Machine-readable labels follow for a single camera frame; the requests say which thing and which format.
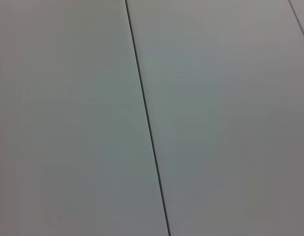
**dark line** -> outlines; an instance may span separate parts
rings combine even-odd
[[[144,93],[144,89],[143,89],[143,83],[142,83],[141,71],[140,71],[140,66],[139,66],[137,48],[136,48],[136,44],[135,44],[134,36],[133,36],[133,29],[132,29],[130,14],[129,14],[128,1],[125,0],[125,3],[126,3],[126,9],[127,9],[128,20],[129,20],[130,32],[131,32],[132,43],[133,43],[133,48],[134,48],[134,54],[136,56],[136,61],[137,61],[139,79],[140,79],[141,90],[142,90],[142,95],[143,95],[143,102],[144,102],[144,106],[145,106],[145,109],[146,109],[146,115],[147,115],[148,127],[149,127],[150,138],[151,138],[151,143],[152,143],[152,149],[153,149],[153,154],[154,154],[154,160],[155,160],[155,166],[156,166],[158,184],[159,184],[159,187],[160,187],[161,197],[162,197],[162,203],[163,203],[163,208],[164,208],[164,214],[165,214],[165,221],[166,221],[166,226],[167,226],[167,232],[168,232],[168,235],[171,236],[171,230],[170,230],[170,225],[169,225],[169,222],[168,222],[166,204],[165,204],[164,194],[163,194],[163,187],[162,187],[162,182],[161,182],[161,177],[160,177],[160,171],[158,169],[158,163],[157,163],[157,158],[156,158],[156,153],[155,153],[154,140],[153,140],[153,135],[152,135],[152,130],[151,130],[149,112],[148,112],[146,97],[145,97],[145,93]]]
[[[298,16],[297,16],[296,12],[295,12],[295,10],[294,10],[294,7],[293,7],[293,5],[292,5],[292,3],[291,3],[291,0],[289,0],[289,3],[290,3],[290,5],[291,5],[292,11],[293,11],[293,13],[294,13],[294,15],[295,15],[295,18],[296,18],[297,22],[299,23],[299,26],[300,26],[300,28],[301,28],[301,31],[302,31],[302,33],[303,33],[303,35],[304,35],[304,29],[303,29],[303,27],[302,27],[302,25],[301,25],[301,23],[300,23],[300,20],[299,20],[299,18],[298,18]]]

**gray surface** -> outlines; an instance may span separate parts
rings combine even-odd
[[[304,0],[291,0],[291,4],[304,30]]]
[[[124,1],[0,0],[0,231],[167,235]]]
[[[288,0],[129,9],[172,235],[304,236],[304,37]]]

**white panel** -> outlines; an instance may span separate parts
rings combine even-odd
[[[0,236],[167,235],[123,0],[0,0],[2,169]]]
[[[291,4],[304,30],[304,0],[291,0]]]
[[[128,0],[173,236],[304,236],[288,0]]]

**flat panel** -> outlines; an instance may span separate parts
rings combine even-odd
[[[304,30],[304,0],[291,0],[291,4]]]
[[[128,0],[173,236],[304,236],[288,0]]]
[[[122,0],[0,0],[1,236],[165,236]]]

